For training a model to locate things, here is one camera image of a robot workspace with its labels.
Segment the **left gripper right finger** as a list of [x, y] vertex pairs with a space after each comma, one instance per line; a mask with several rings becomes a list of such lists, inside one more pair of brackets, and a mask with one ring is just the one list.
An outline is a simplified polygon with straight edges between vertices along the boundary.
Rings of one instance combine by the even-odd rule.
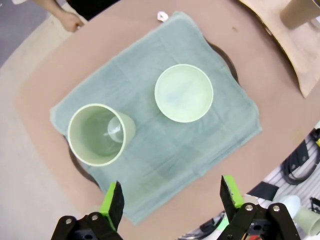
[[219, 240], [245, 240], [258, 236], [262, 240], [299, 240], [300, 236], [286, 208], [280, 202], [263, 208], [245, 202], [234, 178], [221, 177], [220, 198], [228, 218], [228, 225]]

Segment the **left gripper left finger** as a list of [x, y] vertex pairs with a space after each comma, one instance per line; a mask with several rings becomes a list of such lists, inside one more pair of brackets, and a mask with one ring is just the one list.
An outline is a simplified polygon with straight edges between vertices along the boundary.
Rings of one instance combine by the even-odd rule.
[[125, 206], [121, 184], [111, 183], [99, 211], [81, 219], [62, 216], [52, 235], [53, 240], [121, 240], [118, 226]]

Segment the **person's right hand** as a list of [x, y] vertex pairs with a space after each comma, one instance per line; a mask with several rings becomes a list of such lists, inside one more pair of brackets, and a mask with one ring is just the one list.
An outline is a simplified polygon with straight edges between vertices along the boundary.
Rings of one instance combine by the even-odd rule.
[[83, 21], [77, 15], [64, 10], [59, 12], [56, 18], [60, 21], [63, 28], [71, 33], [76, 32], [84, 25]]

